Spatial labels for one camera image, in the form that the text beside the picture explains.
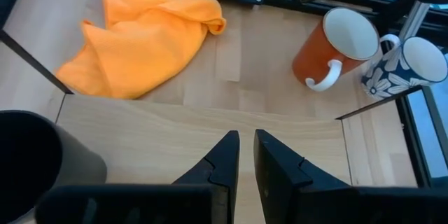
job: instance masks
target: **black container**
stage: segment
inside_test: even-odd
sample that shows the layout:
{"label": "black container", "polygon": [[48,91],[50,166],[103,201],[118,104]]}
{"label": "black container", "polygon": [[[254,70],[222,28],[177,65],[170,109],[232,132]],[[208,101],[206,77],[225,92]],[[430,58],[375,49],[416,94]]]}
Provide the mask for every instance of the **black container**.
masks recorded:
{"label": "black container", "polygon": [[55,186],[106,181],[103,159],[48,119],[27,111],[0,112],[0,223],[31,218]]}

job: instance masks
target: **towel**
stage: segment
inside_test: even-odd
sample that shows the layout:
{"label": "towel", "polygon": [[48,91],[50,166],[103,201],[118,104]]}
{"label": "towel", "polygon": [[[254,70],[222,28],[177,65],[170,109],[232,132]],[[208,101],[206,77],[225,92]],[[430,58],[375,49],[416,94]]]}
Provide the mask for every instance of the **towel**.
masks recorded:
{"label": "towel", "polygon": [[179,73],[210,31],[216,0],[103,0],[106,29],[81,24],[85,45],[56,76],[84,95],[135,99]]}

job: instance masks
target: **floral mug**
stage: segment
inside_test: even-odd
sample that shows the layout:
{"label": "floral mug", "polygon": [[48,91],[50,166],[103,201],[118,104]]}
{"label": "floral mug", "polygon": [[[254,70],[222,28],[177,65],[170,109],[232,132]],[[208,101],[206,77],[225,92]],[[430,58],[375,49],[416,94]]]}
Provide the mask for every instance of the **floral mug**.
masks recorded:
{"label": "floral mug", "polygon": [[375,99],[384,99],[417,85],[431,85],[448,75],[443,53],[431,42],[411,37],[404,42],[392,34],[381,38],[393,47],[373,64],[361,78],[364,91]]}

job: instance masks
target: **mug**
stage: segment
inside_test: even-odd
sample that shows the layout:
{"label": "mug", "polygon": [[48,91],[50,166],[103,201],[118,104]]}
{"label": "mug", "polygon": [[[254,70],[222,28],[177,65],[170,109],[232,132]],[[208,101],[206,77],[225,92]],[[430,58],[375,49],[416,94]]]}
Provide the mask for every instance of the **mug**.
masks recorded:
{"label": "mug", "polygon": [[0,223],[32,218],[39,198],[56,186],[103,184],[103,159],[48,119],[0,111]]}
{"label": "mug", "polygon": [[364,91],[371,97],[387,98],[417,85],[439,83],[447,77],[447,60],[431,42],[410,37],[401,43],[392,34],[384,38],[393,43],[392,49],[361,78]]}
{"label": "mug", "polygon": [[293,60],[295,77],[314,91],[331,87],[341,74],[374,57],[379,49],[375,26],[348,8],[328,11]]}

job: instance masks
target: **mug handle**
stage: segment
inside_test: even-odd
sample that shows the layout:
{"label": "mug handle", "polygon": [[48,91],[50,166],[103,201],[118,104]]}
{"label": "mug handle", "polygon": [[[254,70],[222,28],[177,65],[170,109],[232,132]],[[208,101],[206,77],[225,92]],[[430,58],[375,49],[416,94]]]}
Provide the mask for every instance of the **mug handle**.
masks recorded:
{"label": "mug handle", "polygon": [[384,41],[392,42],[393,47],[390,50],[395,50],[401,44],[400,38],[398,38],[396,35],[393,35],[393,34],[386,34],[379,39],[380,43],[384,42]]}
{"label": "mug handle", "polygon": [[341,75],[342,62],[337,59],[332,59],[328,62],[328,66],[330,67],[330,70],[327,76],[319,84],[315,84],[312,78],[305,79],[305,83],[307,84],[308,88],[311,88],[312,90],[317,92],[321,92],[335,84],[335,82]]}

